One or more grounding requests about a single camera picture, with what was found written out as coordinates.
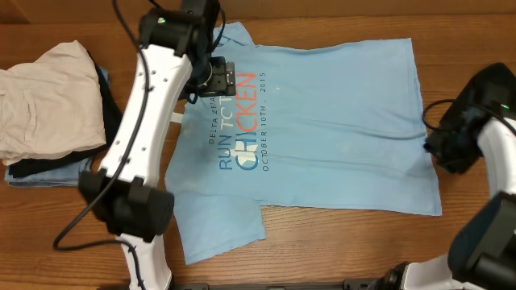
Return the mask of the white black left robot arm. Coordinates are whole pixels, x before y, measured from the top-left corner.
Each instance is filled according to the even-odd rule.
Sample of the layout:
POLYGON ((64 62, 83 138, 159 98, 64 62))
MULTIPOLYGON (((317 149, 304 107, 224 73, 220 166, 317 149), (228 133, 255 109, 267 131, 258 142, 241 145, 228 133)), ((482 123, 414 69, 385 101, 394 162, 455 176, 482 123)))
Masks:
POLYGON ((113 143, 95 173, 81 175, 85 211, 106 224, 130 272, 129 289, 171 289, 164 233, 174 196, 158 187, 160 161, 180 100, 234 96, 235 66, 213 56, 225 14, 218 0, 184 1, 179 11, 154 6, 135 37, 135 79, 113 143))

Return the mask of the light blue printed t-shirt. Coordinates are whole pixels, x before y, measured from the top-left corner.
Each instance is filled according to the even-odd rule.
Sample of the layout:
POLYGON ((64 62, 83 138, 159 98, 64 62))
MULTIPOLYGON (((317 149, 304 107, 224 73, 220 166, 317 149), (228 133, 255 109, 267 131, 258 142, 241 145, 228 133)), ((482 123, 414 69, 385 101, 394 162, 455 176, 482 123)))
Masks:
POLYGON ((266 205, 439 216, 410 39, 301 50, 215 34, 233 97, 187 104, 166 172, 185 261, 264 239, 266 205))

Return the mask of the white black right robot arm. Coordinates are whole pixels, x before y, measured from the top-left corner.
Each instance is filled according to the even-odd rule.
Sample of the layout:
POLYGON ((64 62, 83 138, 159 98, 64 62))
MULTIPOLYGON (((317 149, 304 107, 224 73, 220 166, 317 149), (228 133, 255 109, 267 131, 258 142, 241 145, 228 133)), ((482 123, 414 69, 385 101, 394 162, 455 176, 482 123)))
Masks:
POLYGON ((424 143, 448 173, 485 161, 489 202, 456 235, 449 252, 400 263, 370 289, 515 287, 515 75, 501 62, 475 74, 424 143))

